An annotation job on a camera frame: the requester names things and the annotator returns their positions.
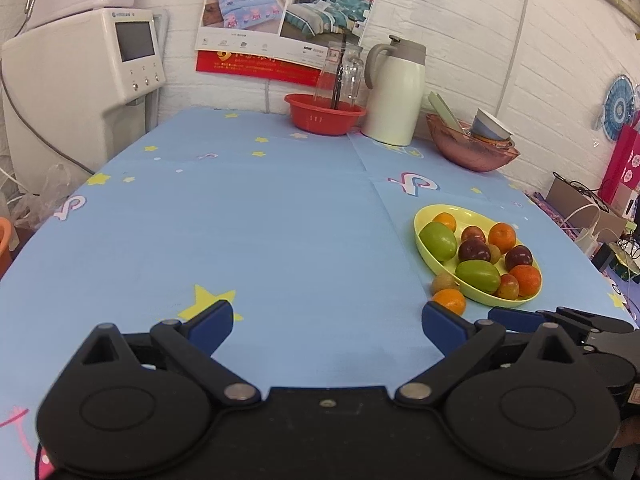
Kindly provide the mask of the yellow plastic plate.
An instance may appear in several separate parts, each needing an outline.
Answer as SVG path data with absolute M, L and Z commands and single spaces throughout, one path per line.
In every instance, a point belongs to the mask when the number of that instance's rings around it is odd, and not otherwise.
M 428 205 L 413 218 L 416 249 L 437 278 L 487 307 L 515 308 L 535 299 L 542 272 L 514 226 L 454 205 Z

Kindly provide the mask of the large orange tangerine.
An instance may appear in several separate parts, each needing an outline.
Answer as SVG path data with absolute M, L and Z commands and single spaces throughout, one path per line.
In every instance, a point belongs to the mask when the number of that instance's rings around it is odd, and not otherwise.
M 519 264 L 514 266 L 509 273 L 518 282 L 518 296 L 527 298 L 538 294 L 542 285 L 542 277 L 536 266 Z

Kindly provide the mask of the red small tomato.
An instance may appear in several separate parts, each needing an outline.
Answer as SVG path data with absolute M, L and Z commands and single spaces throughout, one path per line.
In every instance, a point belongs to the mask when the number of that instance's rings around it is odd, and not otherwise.
M 520 284 L 518 284 L 518 280 L 510 273 L 502 274 L 495 295 L 505 300 L 517 300 L 520 296 Z

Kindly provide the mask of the orange kumquat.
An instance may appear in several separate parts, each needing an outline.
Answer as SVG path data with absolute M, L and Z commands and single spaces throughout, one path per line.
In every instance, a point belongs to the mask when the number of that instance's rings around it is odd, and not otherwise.
M 434 293 L 431 300 L 443 308 L 454 312 L 456 315 L 464 315 L 466 309 L 466 298 L 460 290 L 455 288 L 441 289 Z

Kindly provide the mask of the green mango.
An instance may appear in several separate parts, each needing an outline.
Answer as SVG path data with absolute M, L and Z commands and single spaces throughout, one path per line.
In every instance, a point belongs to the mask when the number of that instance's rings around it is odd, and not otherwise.
M 442 223 L 427 223 L 419 237 L 424 247 L 439 262 L 446 262 L 457 255 L 458 242 L 454 232 Z
M 489 295 L 494 294 L 500 286 L 501 274 L 489 261 L 462 261 L 456 267 L 456 275 L 465 284 Z

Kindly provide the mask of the dark purple plum back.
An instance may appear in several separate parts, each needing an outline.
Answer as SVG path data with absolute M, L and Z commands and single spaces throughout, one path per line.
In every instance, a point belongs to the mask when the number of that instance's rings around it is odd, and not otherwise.
M 489 261 L 489 250 L 486 243 L 479 240 L 467 240 L 460 244 L 458 249 L 458 259 L 460 262 L 470 260 Z

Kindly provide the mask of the stacked ceramic bowls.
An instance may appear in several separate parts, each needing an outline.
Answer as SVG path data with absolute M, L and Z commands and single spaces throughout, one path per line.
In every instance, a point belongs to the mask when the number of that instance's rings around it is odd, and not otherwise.
M 474 116 L 471 133 L 473 136 L 493 144 L 513 143 L 511 130 L 498 118 L 479 108 Z

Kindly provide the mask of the pink gift bag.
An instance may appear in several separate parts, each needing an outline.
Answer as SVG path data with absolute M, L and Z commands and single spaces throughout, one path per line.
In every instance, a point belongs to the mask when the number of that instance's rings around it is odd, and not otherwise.
M 616 196 L 628 200 L 639 185 L 639 133 L 624 125 L 600 184 L 598 195 L 613 206 Z

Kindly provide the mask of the dark purple plum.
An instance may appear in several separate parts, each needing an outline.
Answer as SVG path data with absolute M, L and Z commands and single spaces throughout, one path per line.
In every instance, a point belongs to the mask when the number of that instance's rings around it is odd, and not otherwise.
M 470 260 L 489 261 L 489 250 L 486 243 L 479 240 L 467 240 L 460 244 L 458 249 L 458 259 L 460 262 Z
M 504 255 L 504 265 L 508 272 L 516 266 L 532 266 L 533 262 L 532 252 L 524 245 L 516 245 Z

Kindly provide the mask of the red-yellow plum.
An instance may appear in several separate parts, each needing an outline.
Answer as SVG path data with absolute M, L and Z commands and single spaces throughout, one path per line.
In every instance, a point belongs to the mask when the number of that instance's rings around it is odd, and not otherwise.
M 467 226 L 461 233 L 461 241 L 464 243 L 467 240 L 479 240 L 485 243 L 486 236 L 484 231 L 478 226 Z

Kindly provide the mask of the dark purple plum front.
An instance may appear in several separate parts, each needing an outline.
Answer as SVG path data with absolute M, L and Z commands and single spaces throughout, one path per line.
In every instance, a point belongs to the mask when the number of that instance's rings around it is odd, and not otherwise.
M 532 266 L 533 262 L 532 252 L 524 245 L 516 245 L 504 255 L 504 265 L 508 272 L 516 266 Z

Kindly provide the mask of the blue patterned tablecloth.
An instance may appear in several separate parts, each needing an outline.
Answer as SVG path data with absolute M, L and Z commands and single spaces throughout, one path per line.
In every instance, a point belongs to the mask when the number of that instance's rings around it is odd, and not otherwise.
M 308 136 L 288 118 L 184 110 L 77 190 L 1 281 L 1 474 L 34 474 L 37 408 L 94 326 L 125 333 L 202 298 L 236 315 L 216 359 L 259 389 L 399 387 L 435 364 L 413 219 L 454 205 L 506 222 L 544 282 L 532 309 L 626 320 L 610 283 L 500 174 L 428 144 Z

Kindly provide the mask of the brown kiwi back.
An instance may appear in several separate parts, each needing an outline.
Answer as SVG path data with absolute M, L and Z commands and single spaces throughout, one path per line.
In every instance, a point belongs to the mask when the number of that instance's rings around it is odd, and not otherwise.
M 492 264 L 496 264 L 502 256 L 502 253 L 500 252 L 500 248 L 494 244 L 488 244 L 487 247 L 489 250 L 489 261 Z

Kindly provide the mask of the brown kiwi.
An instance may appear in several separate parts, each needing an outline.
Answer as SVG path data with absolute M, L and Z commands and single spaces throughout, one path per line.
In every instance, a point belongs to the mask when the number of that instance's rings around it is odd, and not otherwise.
M 502 253 L 500 252 L 500 248 L 494 244 L 488 244 L 487 247 L 489 250 L 489 261 L 492 264 L 496 264 L 502 256 Z
M 459 284 L 451 274 L 442 272 L 433 278 L 430 285 L 430 291 L 432 295 L 436 295 L 438 292 L 445 289 L 458 290 Z

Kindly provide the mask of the yellow-orange kumquat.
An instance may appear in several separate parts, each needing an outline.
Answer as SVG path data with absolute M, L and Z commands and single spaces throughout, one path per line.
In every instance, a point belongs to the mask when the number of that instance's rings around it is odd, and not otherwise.
M 449 212 L 440 212 L 439 214 L 436 214 L 436 216 L 433 218 L 433 222 L 437 222 L 442 224 L 443 226 L 446 226 L 446 228 L 450 229 L 450 231 L 453 233 L 456 232 L 458 226 L 456 218 L 454 218 L 454 216 Z

